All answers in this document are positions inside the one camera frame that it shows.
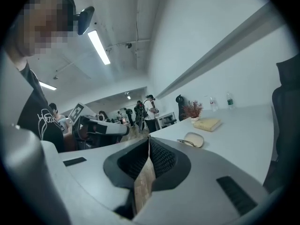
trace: fluorescent light fixture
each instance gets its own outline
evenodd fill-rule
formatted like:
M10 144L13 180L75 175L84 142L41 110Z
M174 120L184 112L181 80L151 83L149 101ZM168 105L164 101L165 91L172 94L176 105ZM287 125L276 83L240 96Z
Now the fluorescent light fixture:
M44 88L48 88L48 89L51 89L51 90L56 90L55 87L50 86L50 85L48 85L48 84L46 84L46 83L43 83L43 82L41 82L41 81L39 81L39 84L40 84L42 87L44 87Z
M104 65L110 64L111 62L109 61L106 52L104 50L104 47L102 46L102 43L99 39L99 36L97 34L97 31L94 30L92 32L88 33L90 40L92 41L92 44L94 45L97 53L99 54L100 58L102 59Z

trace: yellow notebook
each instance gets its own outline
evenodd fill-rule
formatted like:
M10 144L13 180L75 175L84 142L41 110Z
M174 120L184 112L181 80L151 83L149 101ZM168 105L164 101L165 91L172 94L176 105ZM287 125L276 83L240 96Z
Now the yellow notebook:
M216 118L203 118L194 123L194 127L205 131L213 132L221 125L221 120Z

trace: black slot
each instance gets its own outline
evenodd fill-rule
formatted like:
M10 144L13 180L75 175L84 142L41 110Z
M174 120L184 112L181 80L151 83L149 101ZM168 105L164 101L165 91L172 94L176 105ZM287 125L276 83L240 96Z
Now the black slot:
M71 160L63 161L63 163L67 167L67 166L71 166L71 165L74 165L74 164L77 164L77 163L82 163L84 161L86 161L86 159L84 157L78 157L78 158L74 158L74 159L71 159Z
M256 207L257 203L231 177L218 178L217 182L241 216Z

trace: person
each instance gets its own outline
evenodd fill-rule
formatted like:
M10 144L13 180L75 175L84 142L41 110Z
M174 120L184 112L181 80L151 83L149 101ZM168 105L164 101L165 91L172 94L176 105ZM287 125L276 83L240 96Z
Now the person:
M132 110L131 109L127 109L127 108L124 108L127 116L128 116L128 120L130 122L130 126L132 127L133 126L133 121L132 121L132 118L131 118L131 114L132 114Z
M117 118L118 118L118 121L120 121L120 123L123 124L123 117L122 117L122 114L120 114L120 111L118 111Z
M109 118L106 115L106 112L104 111L99 111L98 120L104 122L110 122Z
M17 124L35 133L40 140L52 142L58 152L75 150L77 141L72 133L62 133L27 57L41 53L58 38L66 38L73 30L75 14L74 0L30 0L4 43L4 56L33 88ZM83 126L80 133L82 138L87 138L87 127Z
M149 133L153 133L156 131L156 125L155 125L155 115L157 113L157 109L155 109L152 105L152 101L155 100L155 98L152 95L146 96L146 100L143 102L145 112L147 113L147 116L145 117L145 122L149 128Z
M67 118L62 114L58 114L56 104L55 103L50 103L49 107L52 109L53 114L54 114L57 122L60 124L60 128L62 130L62 133L66 134L66 133L71 132L71 127L70 127L70 125L67 121Z
M144 117L143 117L144 106L140 100L136 102L134 111L135 111L135 123L139 127L139 130L143 131L145 128Z

